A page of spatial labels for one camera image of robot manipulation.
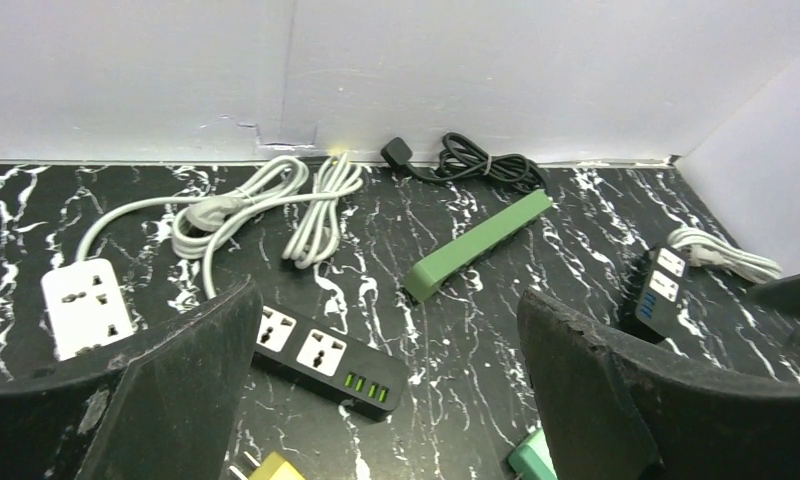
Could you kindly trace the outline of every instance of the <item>black cable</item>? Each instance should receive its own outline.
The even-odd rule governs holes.
[[[494,182],[506,184],[521,193],[530,193],[539,188],[547,190],[547,184],[538,166],[527,157],[518,153],[495,155],[489,154],[468,137],[450,132],[441,139],[444,150],[438,154],[438,168],[435,175],[426,175],[421,169],[408,166],[413,177],[432,183],[446,183],[464,178],[485,177]]]

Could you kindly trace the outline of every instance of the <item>white power strip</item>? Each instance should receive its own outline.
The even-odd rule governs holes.
[[[67,360],[134,333],[111,262],[76,262],[47,272],[41,290],[59,360]]]

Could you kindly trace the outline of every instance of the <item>black marble tabletop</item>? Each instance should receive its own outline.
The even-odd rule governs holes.
[[[40,277],[71,261],[99,215],[150,196],[228,191],[253,172],[0,166],[0,381],[55,360]],[[302,271],[280,256],[303,205],[245,225],[215,257],[220,288],[253,273],[266,298],[403,359],[411,376],[399,409],[373,423],[253,369],[227,458],[277,450],[309,479],[513,478],[504,459],[539,426],[516,330],[521,292],[542,289],[614,324],[622,278],[645,249],[682,225],[726,236],[673,169],[545,172],[554,207],[417,306],[400,289],[408,269],[515,194],[474,180],[426,185],[370,168],[365,187],[339,204],[340,250]],[[170,249],[175,212],[130,214],[95,244],[114,264],[137,328],[203,301],[199,262]],[[800,383],[800,360],[781,348],[800,323],[752,304],[744,286],[723,272],[693,269],[679,331],[661,345]]]

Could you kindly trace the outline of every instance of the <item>white cable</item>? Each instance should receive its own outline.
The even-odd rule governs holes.
[[[329,258],[341,241],[335,213],[338,199],[362,186],[361,174],[362,167],[348,162],[346,154],[332,157],[315,174],[312,193],[297,195],[309,178],[309,167],[296,157],[282,155],[265,164],[243,185],[223,195],[150,198],[112,210],[85,232],[76,251],[76,261],[84,261],[97,235],[122,215],[156,205],[195,204],[176,215],[171,241],[173,251],[180,257],[203,259],[203,289],[206,296],[212,298],[216,294],[212,280],[215,250],[223,246],[250,218],[273,207],[312,202],[299,228],[288,241],[283,258],[294,260],[298,268],[306,268]],[[280,182],[264,189],[276,177],[281,177]],[[191,237],[185,230],[191,225],[214,233]]]
[[[745,252],[702,230],[682,227],[668,235],[668,245],[685,251],[693,267],[716,265],[753,283],[779,279],[783,270],[773,260]]]

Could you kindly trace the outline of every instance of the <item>yellow plug adapter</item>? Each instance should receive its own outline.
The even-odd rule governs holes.
[[[229,471],[238,480],[306,480],[293,465],[288,463],[288,460],[276,452],[270,452],[264,463],[259,463],[255,457],[247,452],[244,452],[244,456],[247,457],[247,460],[250,461],[255,470],[250,476],[247,476],[241,470],[238,470],[238,467],[230,466]]]

